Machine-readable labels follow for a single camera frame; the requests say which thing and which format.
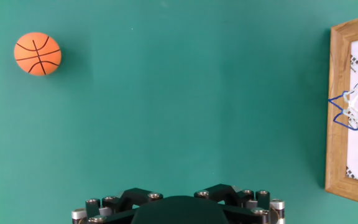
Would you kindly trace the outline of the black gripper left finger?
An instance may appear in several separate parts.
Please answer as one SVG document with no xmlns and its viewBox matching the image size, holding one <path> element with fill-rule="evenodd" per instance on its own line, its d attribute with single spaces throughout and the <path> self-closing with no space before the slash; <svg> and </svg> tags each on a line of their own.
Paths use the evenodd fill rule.
<svg viewBox="0 0 358 224">
<path fill-rule="evenodd" d="M 163 199 L 163 194 L 132 188 L 119 195 L 86 200 L 85 207 L 71 212 L 72 224 L 131 223 L 142 205 Z"/>
</svg>

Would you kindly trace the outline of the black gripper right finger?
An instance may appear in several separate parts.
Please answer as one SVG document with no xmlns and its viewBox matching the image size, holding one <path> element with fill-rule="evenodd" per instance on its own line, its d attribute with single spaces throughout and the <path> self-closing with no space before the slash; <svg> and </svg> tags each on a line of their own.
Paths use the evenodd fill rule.
<svg viewBox="0 0 358 224">
<path fill-rule="evenodd" d="M 267 190 L 218 184 L 196 191 L 193 196 L 214 202 L 228 223 L 285 224 L 285 202 L 272 198 Z"/>
</svg>

